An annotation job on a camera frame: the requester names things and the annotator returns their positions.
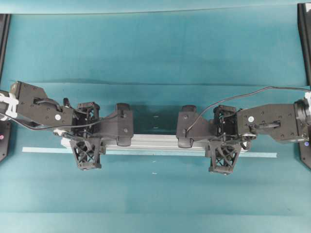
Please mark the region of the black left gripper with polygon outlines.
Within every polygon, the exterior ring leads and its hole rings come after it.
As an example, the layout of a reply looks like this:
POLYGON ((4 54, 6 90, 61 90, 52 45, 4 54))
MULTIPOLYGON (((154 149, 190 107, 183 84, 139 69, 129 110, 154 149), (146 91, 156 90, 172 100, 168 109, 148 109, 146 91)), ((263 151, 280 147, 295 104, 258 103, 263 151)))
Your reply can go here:
MULTIPOLYGON (((73 126, 87 125, 100 120, 100 106, 95 102, 79 103, 73 109, 73 126)), ((77 167, 80 170, 101 169, 100 144, 101 135, 95 132, 96 125, 79 128, 71 128, 70 138, 86 138, 86 140, 70 140, 70 146, 74 155, 77 167)))

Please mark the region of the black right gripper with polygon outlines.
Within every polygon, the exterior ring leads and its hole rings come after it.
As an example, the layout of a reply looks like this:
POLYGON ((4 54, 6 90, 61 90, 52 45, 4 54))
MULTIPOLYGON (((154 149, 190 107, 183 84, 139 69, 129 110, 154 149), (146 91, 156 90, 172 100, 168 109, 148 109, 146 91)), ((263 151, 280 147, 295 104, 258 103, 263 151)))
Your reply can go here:
POLYGON ((208 139, 206 157, 210 158, 209 172, 231 174, 241 152, 239 144, 225 142, 243 142, 238 135, 237 109, 219 105, 213 109, 212 121, 214 136, 208 139))

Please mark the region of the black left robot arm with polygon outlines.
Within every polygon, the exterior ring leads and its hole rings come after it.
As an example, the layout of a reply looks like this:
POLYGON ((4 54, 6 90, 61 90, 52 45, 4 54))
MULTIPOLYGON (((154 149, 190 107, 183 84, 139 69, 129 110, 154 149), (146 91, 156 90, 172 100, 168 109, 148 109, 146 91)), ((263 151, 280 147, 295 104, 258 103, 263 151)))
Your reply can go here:
POLYGON ((99 106, 94 102, 80 103, 73 108, 68 98, 63 104, 48 98, 43 88, 15 82, 10 91, 0 92, 0 119, 12 120, 34 131, 52 131, 69 140, 79 169, 101 168, 101 139, 93 136, 99 123, 99 106))

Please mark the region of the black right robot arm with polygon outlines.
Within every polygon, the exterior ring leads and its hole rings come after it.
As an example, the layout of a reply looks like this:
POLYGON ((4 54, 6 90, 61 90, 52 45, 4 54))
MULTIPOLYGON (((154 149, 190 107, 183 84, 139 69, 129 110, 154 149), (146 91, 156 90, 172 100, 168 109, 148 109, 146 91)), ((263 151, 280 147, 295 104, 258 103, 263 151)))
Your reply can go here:
POLYGON ((231 174, 242 150, 266 134, 279 143, 311 144, 311 94, 293 104, 266 104, 250 109, 214 108, 216 138, 207 145, 209 172, 231 174))

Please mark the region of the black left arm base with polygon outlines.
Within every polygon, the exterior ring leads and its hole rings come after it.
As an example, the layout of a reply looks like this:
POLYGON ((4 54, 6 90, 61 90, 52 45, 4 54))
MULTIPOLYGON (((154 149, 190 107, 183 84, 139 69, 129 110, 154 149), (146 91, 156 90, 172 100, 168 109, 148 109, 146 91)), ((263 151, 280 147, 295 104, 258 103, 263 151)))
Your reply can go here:
MULTIPOLYGON (((5 59, 6 45, 9 34, 10 14, 0 15, 0 77, 2 78, 2 71, 5 59)), ((8 155, 9 139, 11 135, 11 122, 0 121, 0 161, 2 162, 8 155)))

